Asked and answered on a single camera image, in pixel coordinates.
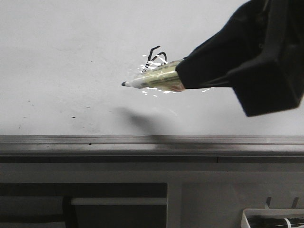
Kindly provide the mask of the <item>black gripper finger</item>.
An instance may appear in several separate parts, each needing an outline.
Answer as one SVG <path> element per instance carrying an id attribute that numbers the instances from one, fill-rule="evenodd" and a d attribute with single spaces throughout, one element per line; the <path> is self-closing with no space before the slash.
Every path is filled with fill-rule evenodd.
<path id="1" fill-rule="evenodd" d="M 250 0 L 177 65 L 186 89 L 231 87 L 246 116 L 297 108 L 304 95 L 304 3 Z"/>

